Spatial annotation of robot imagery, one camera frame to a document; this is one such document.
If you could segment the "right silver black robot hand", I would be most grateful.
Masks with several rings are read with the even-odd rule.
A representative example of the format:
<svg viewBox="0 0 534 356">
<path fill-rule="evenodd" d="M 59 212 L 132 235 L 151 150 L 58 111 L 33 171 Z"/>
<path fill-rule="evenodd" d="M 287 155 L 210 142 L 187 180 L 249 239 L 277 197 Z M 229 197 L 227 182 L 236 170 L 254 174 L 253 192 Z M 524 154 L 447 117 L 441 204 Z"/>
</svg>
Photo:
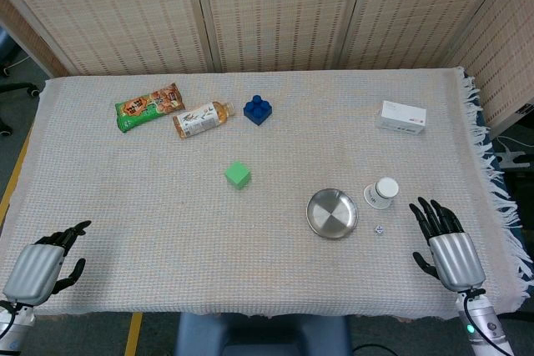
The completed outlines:
<svg viewBox="0 0 534 356">
<path fill-rule="evenodd" d="M 414 252 L 412 257 L 418 267 L 452 292 L 481 288 L 486 275 L 476 247 L 457 216 L 434 199 L 426 201 L 419 197 L 418 204 L 411 203 L 409 207 L 433 260 L 428 263 L 420 253 Z"/>
</svg>

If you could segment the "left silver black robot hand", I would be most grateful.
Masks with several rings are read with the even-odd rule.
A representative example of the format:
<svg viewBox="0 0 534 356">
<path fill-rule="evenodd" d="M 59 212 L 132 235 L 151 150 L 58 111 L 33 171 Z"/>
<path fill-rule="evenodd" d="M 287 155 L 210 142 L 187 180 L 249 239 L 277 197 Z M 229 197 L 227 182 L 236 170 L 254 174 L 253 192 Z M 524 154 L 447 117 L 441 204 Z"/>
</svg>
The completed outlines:
<svg viewBox="0 0 534 356">
<path fill-rule="evenodd" d="M 60 279 L 64 259 L 77 238 L 85 234 L 91 224 L 82 221 L 64 231 L 55 232 L 29 244 L 19 254 L 4 286 L 3 294 L 10 303 L 36 307 L 51 295 L 73 286 L 81 277 L 86 260 L 79 259 L 73 271 Z"/>
</svg>

